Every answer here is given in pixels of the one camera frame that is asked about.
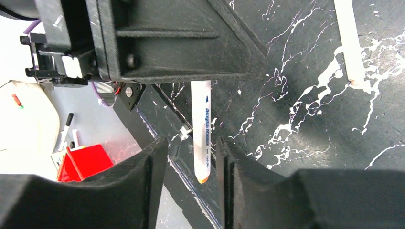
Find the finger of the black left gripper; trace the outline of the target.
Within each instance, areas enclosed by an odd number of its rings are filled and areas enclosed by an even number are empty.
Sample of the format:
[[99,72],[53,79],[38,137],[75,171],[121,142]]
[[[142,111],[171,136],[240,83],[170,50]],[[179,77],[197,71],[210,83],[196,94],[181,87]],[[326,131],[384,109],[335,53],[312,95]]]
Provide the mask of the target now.
[[225,0],[88,0],[99,74],[126,83],[256,78],[266,47]]

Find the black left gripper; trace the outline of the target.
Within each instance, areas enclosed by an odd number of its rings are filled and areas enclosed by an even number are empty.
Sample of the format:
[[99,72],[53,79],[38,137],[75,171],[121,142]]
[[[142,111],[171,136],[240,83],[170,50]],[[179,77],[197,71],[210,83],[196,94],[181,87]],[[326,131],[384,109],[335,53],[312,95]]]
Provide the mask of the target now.
[[19,19],[40,20],[44,34],[20,37],[31,51],[24,73],[38,83],[84,86],[109,81],[107,0],[21,0]]

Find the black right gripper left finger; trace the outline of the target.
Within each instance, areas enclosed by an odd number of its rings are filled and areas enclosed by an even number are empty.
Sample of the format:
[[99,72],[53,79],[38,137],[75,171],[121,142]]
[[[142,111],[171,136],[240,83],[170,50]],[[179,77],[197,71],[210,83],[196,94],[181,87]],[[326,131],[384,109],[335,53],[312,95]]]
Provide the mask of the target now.
[[0,176],[3,229],[153,229],[168,141],[159,138],[123,162],[82,182],[37,175]]

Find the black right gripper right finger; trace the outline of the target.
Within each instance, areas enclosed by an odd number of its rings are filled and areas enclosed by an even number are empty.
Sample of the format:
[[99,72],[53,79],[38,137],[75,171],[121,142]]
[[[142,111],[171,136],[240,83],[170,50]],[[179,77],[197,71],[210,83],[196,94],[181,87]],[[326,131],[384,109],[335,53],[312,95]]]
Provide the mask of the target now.
[[405,174],[300,169],[287,177],[218,138],[216,168],[225,229],[402,229]]

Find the white marker green cap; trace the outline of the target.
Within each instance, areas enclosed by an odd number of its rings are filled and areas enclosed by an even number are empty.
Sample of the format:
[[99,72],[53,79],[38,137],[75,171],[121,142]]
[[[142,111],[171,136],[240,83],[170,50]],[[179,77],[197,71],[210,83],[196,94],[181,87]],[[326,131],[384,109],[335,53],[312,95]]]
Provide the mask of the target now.
[[200,184],[211,173],[211,81],[192,81],[194,173]]

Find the white marker light grey cap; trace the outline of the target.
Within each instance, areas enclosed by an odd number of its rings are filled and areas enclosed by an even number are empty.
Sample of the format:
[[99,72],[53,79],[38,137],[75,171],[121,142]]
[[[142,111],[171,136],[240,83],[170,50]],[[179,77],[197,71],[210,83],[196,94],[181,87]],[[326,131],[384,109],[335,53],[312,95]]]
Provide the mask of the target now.
[[351,0],[334,0],[348,80],[352,86],[364,83],[362,49]]

